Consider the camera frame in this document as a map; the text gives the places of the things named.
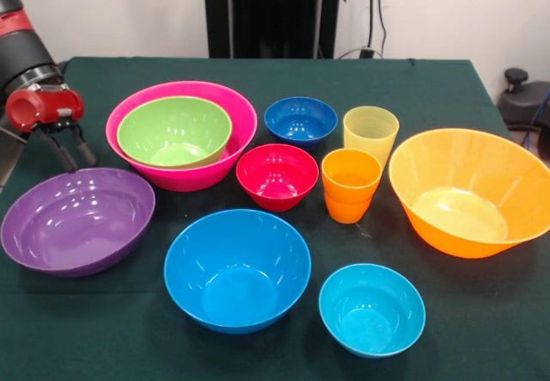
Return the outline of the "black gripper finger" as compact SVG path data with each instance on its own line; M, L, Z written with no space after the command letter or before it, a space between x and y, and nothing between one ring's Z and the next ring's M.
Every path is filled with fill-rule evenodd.
M78 170L76 161L72 155L45 129L39 129L40 139L48 145L55 157L61 163L66 172L75 172Z
M83 130L78 123L71 123L71 132L73 139L76 142L76 148L80 152L83 160L88 166L95 166L97 164L97 158L94 152L90 149L89 145L83 137Z

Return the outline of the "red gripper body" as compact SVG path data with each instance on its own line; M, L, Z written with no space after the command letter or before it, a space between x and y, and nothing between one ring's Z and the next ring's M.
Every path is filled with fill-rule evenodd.
M36 126L57 123L63 117L80 120L84 103L72 89L19 89L9 95L6 114L15 129L30 133Z

